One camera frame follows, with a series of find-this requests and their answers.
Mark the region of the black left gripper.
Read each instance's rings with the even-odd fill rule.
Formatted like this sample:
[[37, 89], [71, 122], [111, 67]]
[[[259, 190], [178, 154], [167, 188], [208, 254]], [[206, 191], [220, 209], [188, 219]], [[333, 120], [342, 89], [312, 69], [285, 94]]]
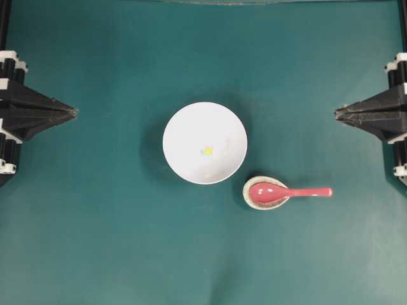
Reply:
[[[27, 71], [16, 51], [1, 51], [1, 187], [18, 172], [23, 142], [77, 115], [77, 109], [22, 85]], [[52, 111], [11, 111], [11, 103]]]

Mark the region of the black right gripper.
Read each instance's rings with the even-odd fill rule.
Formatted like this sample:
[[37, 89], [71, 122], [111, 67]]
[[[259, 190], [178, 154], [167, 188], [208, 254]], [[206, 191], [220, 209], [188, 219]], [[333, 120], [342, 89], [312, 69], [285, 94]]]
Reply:
[[389, 89], [335, 110], [335, 119], [386, 140], [392, 146], [394, 176], [406, 185], [406, 53], [385, 66]]

